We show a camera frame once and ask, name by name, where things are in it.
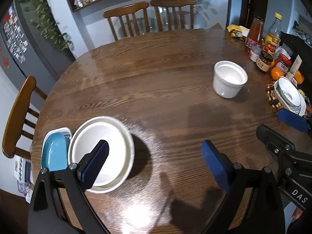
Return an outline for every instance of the dark wooden door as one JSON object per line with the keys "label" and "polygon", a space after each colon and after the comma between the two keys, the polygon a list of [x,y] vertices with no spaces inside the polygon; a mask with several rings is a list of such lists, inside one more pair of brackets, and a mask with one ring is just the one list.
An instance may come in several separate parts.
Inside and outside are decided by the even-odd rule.
{"label": "dark wooden door", "polygon": [[268,0],[242,0],[239,24],[250,29],[254,16],[266,18]]}

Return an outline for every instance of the gray refrigerator door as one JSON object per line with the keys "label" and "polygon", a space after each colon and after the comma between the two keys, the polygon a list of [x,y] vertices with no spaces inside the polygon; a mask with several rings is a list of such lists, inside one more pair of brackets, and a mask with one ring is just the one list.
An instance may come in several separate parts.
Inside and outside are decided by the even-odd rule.
{"label": "gray refrigerator door", "polygon": [[[18,19],[14,4],[9,7],[7,14],[1,20],[0,32],[4,42],[3,50],[6,49],[10,57],[9,67],[4,69],[9,79],[20,89],[21,83],[19,83],[19,79],[15,78],[18,77],[16,71],[19,70],[24,77],[34,76],[37,81],[37,87],[48,95],[56,80],[45,68],[29,43]],[[33,93],[31,103],[38,109],[41,109],[44,100],[36,93]]]}

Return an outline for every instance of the wooden dining table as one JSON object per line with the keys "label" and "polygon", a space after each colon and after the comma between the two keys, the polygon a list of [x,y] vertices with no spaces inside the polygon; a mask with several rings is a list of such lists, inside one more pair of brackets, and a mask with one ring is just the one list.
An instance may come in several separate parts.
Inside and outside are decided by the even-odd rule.
{"label": "wooden dining table", "polygon": [[[213,90],[214,64],[239,64],[248,81],[232,99]],[[200,152],[210,139],[229,159],[261,170],[277,164],[257,140],[265,124],[295,143],[310,138],[283,124],[266,97],[272,80],[259,71],[244,42],[223,30],[188,29],[148,33],[100,46],[79,57],[56,82],[42,108],[32,144],[34,180],[40,171],[45,135],[68,127],[72,133],[96,116],[119,119],[135,143],[126,181],[105,194],[86,192],[111,233],[199,234],[219,207],[220,190]],[[79,222],[64,190],[73,225]],[[239,224],[244,196],[232,226]]]}

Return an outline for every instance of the bolt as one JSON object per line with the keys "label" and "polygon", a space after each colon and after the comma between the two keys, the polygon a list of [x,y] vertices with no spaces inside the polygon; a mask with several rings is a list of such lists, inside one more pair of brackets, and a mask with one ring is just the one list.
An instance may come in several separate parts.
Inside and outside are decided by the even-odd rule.
{"label": "bolt", "polygon": [[235,164],[233,164],[233,166],[237,170],[241,169],[241,164],[240,163],[235,163]]}
{"label": "bolt", "polygon": [[71,169],[71,170],[76,169],[76,167],[77,167],[77,164],[76,164],[76,163],[71,163],[71,164],[69,165],[69,169]]}
{"label": "bolt", "polygon": [[42,168],[42,169],[40,170],[40,172],[41,172],[41,174],[44,174],[44,173],[46,173],[47,170],[48,170],[48,168],[47,168],[47,167],[44,167],[44,168]]}
{"label": "bolt", "polygon": [[284,146],[284,149],[286,149],[286,150],[290,150],[290,149],[291,149],[291,147],[290,147],[288,144],[286,144],[286,145]]}
{"label": "bolt", "polygon": [[270,173],[271,172],[271,168],[266,166],[266,167],[264,167],[264,171],[266,173]]}
{"label": "bolt", "polygon": [[286,168],[285,173],[287,176],[290,176],[292,174],[292,170],[290,168]]}

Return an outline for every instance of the wooden chair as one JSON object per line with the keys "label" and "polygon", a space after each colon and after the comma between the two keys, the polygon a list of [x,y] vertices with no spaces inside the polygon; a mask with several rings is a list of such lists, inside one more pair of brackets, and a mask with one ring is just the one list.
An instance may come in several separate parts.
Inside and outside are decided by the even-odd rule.
{"label": "wooden chair", "polygon": [[31,140],[33,139],[32,134],[23,130],[24,124],[35,128],[35,124],[26,119],[27,113],[30,113],[36,118],[39,117],[39,113],[29,108],[30,97],[33,91],[37,92],[43,99],[46,99],[46,95],[43,91],[36,86],[36,79],[33,76],[29,76],[26,78],[15,99],[4,130],[2,152],[8,158],[13,158],[14,155],[18,155],[30,160],[30,153],[16,147],[16,144],[22,135]]}
{"label": "wooden chair", "polygon": [[138,35],[140,35],[140,31],[139,31],[138,24],[136,21],[135,12],[137,12],[139,10],[143,10],[145,31],[146,31],[146,33],[148,33],[149,32],[149,22],[147,20],[147,11],[146,11],[146,8],[148,6],[149,6],[148,2],[139,2],[139,3],[119,7],[119,8],[110,10],[110,11],[105,11],[103,13],[103,16],[108,19],[108,23],[110,24],[110,28],[113,32],[113,36],[115,38],[115,41],[117,41],[118,38],[117,38],[116,32],[114,30],[112,20],[110,18],[111,17],[119,17],[123,37],[127,37],[127,32],[126,32],[126,29],[124,28],[124,21],[122,19],[122,16],[126,16],[128,30],[129,30],[130,36],[133,37],[134,35],[133,35],[132,28],[131,28],[131,22],[129,19],[129,14],[132,14],[133,24],[135,27],[135,33],[138,36]]}
{"label": "wooden chair", "polygon": [[163,31],[163,26],[160,20],[160,14],[158,7],[166,8],[167,12],[167,20],[168,20],[168,27],[169,30],[171,30],[171,17],[168,8],[172,8],[172,13],[174,16],[174,29],[179,29],[178,22],[177,22],[177,14],[175,11],[175,7],[179,8],[180,13],[180,25],[181,29],[185,29],[184,26],[184,16],[182,13],[182,7],[186,5],[190,5],[190,12],[191,12],[191,29],[194,28],[194,9],[193,5],[195,4],[195,0],[151,0],[151,5],[154,6],[156,18],[157,18],[157,25],[158,25],[158,31]]}

